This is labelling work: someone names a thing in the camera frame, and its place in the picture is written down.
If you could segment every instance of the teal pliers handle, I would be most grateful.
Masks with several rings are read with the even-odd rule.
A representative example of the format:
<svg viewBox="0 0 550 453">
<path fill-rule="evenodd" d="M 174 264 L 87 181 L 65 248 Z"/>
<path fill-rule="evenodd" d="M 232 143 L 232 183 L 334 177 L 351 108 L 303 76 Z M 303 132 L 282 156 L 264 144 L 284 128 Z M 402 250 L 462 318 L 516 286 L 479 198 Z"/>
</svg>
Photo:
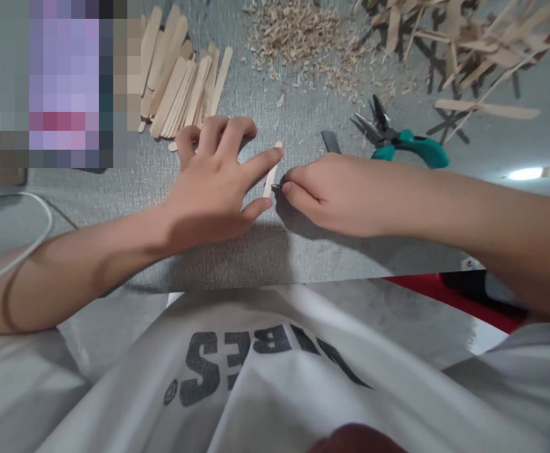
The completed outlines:
<svg viewBox="0 0 550 453">
<path fill-rule="evenodd" d="M 409 129 L 402 130 L 392 145 L 380 148 L 371 158 L 393 160 L 397 148 L 415 152 L 430 168 L 445 168 L 449 165 L 449 157 L 438 142 L 427 137 L 416 137 Z"/>
</svg>

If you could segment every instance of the wood shavings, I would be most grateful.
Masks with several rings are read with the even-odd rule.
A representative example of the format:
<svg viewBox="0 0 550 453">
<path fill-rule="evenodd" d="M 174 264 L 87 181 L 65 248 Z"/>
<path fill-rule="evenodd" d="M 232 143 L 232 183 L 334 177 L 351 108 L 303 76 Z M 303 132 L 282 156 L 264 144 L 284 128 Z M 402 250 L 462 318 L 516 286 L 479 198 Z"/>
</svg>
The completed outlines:
<svg viewBox="0 0 550 453">
<path fill-rule="evenodd" d="M 375 63 L 376 43 L 357 45 L 356 27 L 346 26 L 335 8 L 322 9 L 310 0 L 265 0 L 249 31 L 252 68 L 268 67 L 271 80 L 280 81 L 277 60 L 287 76 L 297 76 L 293 87 L 314 91 L 321 80 L 327 89 L 356 99 L 373 78 L 369 65 Z"/>
</svg>

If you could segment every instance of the white cable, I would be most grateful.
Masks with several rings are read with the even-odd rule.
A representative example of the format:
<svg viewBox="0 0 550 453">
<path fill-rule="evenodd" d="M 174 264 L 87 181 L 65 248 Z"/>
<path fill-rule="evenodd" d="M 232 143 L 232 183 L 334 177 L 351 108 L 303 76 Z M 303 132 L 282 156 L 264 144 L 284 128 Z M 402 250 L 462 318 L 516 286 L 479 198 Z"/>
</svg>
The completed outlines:
<svg viewBox="0 0 550 453">
<path fill-rule="evenodd" d="M 48 237 L 50 232 L 53 230 L 53 225 L 55 223 L 53 214 L 50 211 L 50 207 L 46 201 L 44 201 L 41 197 L 39 197 L 36 194 L 33 194 L 31 192 L 13 192 L 13 193 L 0 193 L 0 198 L 2 197 L 8 197 L 8 196 L 15 196 L 15 195 L 24 195 L 24 196 L 30 196 L 36 201 L 38 201 L 44 210 L 47 212 L 48 216 L 48 225 L 44 232 L 40 235 L 36 241 L 31 244 L 25 252 L 23 252 L 21 255 L 19 255 L 17 258 L 15 258 L 11 263 L 7 264 L 0 270 L 0 278 L 3 277 L 7 272 L 11 271 L 14 267 L 20 265 L 27 257 L 29 257 L 34 251 L 42 244 L 45 239 Z"/>
</svg>

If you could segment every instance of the stack of popsicle sticks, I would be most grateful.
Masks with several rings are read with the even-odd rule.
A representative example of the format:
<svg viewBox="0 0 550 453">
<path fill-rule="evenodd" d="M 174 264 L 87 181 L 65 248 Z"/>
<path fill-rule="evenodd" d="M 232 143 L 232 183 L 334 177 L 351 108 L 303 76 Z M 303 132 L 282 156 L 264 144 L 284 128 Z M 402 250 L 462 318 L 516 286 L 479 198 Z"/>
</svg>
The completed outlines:
<svg viewBox="0 0 550 453">
<path fill-rule="evenodd" d="M 225 49 L 220 71 L 220 51 L 214 43 L 199 51 L 199 62 L 188 37 L 187 17 L 173 6 L 160 30 L 162 11 L 154 7 L 149 19 L 141 17 L 141 124 L 150 123 L 154 138 L 172 139 L 179 129 L 202 126 L 216 114 L 227 79 L 233 49 Z M 169 146 L 176 151 L 176 144 Z"/>
</svg>

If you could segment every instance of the person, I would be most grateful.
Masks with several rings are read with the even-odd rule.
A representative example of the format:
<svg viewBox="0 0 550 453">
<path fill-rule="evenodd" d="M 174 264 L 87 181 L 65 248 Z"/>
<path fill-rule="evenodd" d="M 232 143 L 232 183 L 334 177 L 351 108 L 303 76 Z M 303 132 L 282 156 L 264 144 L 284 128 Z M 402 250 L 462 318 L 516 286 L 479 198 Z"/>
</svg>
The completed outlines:
<svg viewBox="0 0 550 453">
<path fill-rule="evenodd" d="M 185 294 L 87 388 L 55 326 L 247 232 L 272 201 L 244 196 L 283 156 L 240 164 L 256 133 L 222 116 L 182 129 L 166 200 L 51 238 L 0 279 L 0 451 L 550 452 L 550 198 L 348 155 L 291 169 L 285 198 L 333 232 L 459 247 L 549 321 L 440 372 L 300 285 Z"/>
</svg>

